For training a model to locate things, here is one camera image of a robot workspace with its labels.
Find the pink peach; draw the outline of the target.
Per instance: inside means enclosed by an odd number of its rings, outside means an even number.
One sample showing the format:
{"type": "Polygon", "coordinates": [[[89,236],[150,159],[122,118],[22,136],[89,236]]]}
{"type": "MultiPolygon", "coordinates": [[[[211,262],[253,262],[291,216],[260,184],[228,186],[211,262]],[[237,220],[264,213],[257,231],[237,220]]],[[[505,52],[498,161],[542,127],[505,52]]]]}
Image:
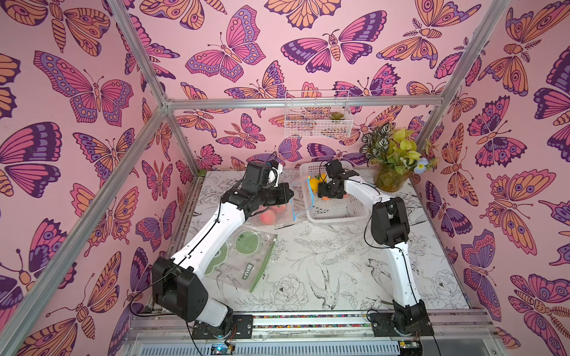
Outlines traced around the pink peach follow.
{"type": "Polygon", "coordinates": [[[273,210],[266,210],[259,215],[259,221],[263,225],[275,225],[277,221],[277,215],[273,210]]]}
{"type": "Polygon", "coordinates": [[[270,209],[275,212],[276,215],[284,214],[288,211],[288,204],[283,204],[279,206],[271,206],[270,209]]]}

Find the clear blue-zipper zip-top bag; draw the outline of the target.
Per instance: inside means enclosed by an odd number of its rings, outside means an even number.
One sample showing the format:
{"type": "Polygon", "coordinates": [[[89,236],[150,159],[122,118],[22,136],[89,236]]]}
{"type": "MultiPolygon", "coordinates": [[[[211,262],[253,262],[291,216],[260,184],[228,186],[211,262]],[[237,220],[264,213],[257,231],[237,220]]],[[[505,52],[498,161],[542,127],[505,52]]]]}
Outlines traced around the clear blue-zipper zip-top bag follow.
{"type": "Polygon", "coordinates": [[[307,218],[308,211],[313,207],[313,193],[307,193],[309,179],[302,181],[297,179],[289,184],[293,191],[293,197],[288,203],[279,206],[261,207],[259,214],[248,219],[246,225],[253,227],[277,226],[285,227],[294,225],[307,218]]]}

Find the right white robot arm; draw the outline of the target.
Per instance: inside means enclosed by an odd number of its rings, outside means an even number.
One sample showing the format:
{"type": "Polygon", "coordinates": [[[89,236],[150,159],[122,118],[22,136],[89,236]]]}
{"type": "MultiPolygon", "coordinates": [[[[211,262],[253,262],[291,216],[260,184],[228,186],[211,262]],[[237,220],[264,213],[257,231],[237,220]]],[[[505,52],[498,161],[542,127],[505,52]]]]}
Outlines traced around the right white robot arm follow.
{"type": "Polygon", "coordinates": [[[386,250],[392,269],[393,327],[400,335],[408,335],[425,319],[427,312],[410,268],[408,235],[411,227],[405,202],[381,192],[357,172],[345,169],[339,160],[329,161],[324,167],[327,181],[319,183],[319,197],[341,199],[348,194],[370,210],[367,230],[376,243],[371,247],[386,250]]]}

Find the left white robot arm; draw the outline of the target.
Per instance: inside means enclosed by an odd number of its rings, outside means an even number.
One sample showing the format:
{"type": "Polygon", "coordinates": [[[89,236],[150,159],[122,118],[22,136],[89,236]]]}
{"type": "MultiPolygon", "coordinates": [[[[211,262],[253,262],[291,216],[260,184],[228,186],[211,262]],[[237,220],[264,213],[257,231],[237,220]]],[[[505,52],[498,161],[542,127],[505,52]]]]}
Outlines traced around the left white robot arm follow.
{"type": "Polygon", "coordinates": [[[282,164],[253,162],[243,177],[221,195],[206,225],[170,258],[158,258],[151,270],[153,301],[184,322],[201,322],[225,335],[233,310],[209,296],[202,278],[223,244],[260,208],[289,203],[294,192],[280,182],[282,164]]]}

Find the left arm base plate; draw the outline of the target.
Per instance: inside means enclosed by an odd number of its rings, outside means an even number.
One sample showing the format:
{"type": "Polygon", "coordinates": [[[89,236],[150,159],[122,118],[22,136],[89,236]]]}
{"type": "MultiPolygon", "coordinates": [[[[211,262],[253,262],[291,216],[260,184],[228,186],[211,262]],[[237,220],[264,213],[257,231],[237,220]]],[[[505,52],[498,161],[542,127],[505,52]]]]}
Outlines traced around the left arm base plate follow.
{"type": "Polygon", "coordinates": [[[220,326],[211,326],[208,323],[195,322],[191,336],[195,340],[210,339],[250,339],[253,332],[252,314],[233,314],[227,317],[220,326]]]}

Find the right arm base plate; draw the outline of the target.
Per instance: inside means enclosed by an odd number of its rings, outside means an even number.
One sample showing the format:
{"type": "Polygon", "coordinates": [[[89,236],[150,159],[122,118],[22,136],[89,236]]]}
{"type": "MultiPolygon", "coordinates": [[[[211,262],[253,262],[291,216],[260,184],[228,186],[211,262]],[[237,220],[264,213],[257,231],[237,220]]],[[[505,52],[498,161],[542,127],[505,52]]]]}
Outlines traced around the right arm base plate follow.
{"type": "Polygon", "coordinates": [[[392,312],[369,312],[367,319],[372,326],[375,337],[431,337],[434,336],[433,327],[425,316],[405,318],[392,312]]]}

